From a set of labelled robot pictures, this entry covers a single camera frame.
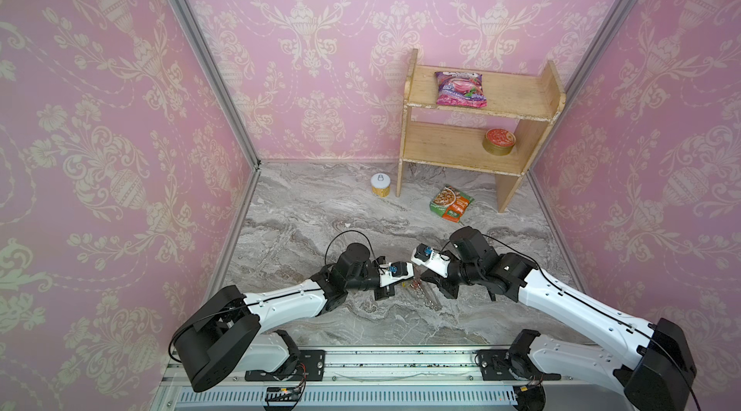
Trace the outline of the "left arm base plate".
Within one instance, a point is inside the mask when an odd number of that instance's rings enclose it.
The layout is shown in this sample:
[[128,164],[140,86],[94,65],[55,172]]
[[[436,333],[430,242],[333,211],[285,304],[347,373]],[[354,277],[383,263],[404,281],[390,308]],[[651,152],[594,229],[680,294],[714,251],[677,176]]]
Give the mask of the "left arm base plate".
[[275,372],[245,372],[247,382],[299,381],[321,382],[324,376],[326,351],[323,349],[300,349],[290,353],[287,360]]

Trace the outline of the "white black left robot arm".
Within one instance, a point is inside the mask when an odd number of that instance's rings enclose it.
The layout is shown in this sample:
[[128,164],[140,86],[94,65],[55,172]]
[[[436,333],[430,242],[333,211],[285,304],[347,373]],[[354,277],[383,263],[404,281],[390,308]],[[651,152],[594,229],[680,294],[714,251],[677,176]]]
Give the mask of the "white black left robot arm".
[[413,277],[411,262],[373,259],[369,247],[351,243],[337,262],[295,286],[267,293],[223,287],[176,330],[168,350],[177,353],[196,393],[215,387],[240,364],[268,374],[292,374],[299,349],[283,325],[330,313],[353,291],[389,298],[397,284]]

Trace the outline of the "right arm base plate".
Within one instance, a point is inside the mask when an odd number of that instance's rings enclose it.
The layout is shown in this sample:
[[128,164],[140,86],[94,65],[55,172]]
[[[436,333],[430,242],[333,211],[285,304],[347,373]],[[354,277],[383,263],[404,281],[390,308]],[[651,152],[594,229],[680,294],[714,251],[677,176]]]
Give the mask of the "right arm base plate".
[[540,384],[562,379],[561,374],[542,372],[527,357],[511,356],[507,349],[478,350],[474,362],[484,381],[520,380]]

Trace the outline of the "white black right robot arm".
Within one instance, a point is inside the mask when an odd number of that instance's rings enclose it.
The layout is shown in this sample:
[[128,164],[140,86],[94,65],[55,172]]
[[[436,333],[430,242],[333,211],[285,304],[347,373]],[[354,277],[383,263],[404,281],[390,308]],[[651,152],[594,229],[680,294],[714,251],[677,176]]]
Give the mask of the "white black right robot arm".
[[667,318],[631,316],[569,287],[536,260],[509,247],[500,254],[494,237],[463,227],[450,237],[453,250],[419,245],[412,254],[422,279],[447,299],[462,286],[486,288],[538,310],[590,340],[567,343],[538,330],[522,330],[505,355],[519,378],[542,383],[572,377],[615,392],[636,410],[683,410],[699,400],[693,389],[697,367],[683,329]]

